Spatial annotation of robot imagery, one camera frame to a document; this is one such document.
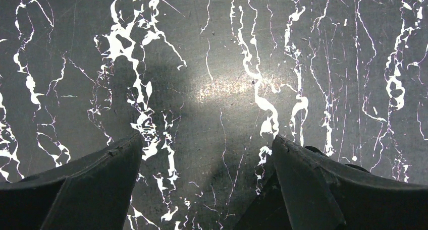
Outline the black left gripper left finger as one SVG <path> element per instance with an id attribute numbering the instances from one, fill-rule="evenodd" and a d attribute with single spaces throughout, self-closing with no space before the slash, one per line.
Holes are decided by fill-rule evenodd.
<path id="1" fill-rule="evenodd" d="M 140 134 L 15 183 L 1 183 L 1 229 L 122 229 L 141 164 Z"/>

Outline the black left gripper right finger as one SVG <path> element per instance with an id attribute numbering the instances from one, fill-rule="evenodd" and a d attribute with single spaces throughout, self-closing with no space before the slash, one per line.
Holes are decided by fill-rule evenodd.
<path id="1" fill-rule="evenodd" d="M 373 175 L 276 136 L 272 157 L 292 229 L 427 229 L 427 186 Z"/>

